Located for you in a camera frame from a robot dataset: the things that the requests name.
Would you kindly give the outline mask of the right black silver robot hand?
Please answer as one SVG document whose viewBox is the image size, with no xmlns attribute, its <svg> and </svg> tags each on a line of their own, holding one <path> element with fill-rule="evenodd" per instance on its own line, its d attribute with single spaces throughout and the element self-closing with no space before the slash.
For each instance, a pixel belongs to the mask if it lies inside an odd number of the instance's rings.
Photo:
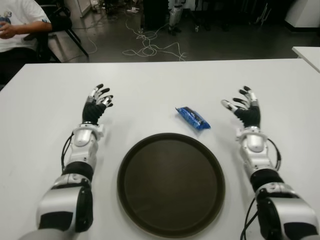
<svg viewBox="0 0 320 240">
<path fill-rule="evenodd" d="M 228 100 L 221 100 L 221 104 L 232 112 L 242 123 L 245 128 L 261 126 L 261 111 L 258 98 L 253 90 L 244 86 L 238 91 L 245 99 L 234 97 L 230 102 Z"/>
</svg>

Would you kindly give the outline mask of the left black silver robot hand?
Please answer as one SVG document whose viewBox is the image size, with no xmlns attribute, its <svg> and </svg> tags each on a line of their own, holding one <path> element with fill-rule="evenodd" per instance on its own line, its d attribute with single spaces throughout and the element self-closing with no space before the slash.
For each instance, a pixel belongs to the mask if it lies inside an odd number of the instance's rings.
<svg viewBox="0 0 320 240">
<path fill-rule="evenodd" d="M 110 88 L 104 88 L 103 84 L 97 85 L 86 98 L 83 111 L 82 122 L 97 125 L 99 118 L 107 108 L 113 106 L 113 95 L 106 95 Z"/>
</svg>

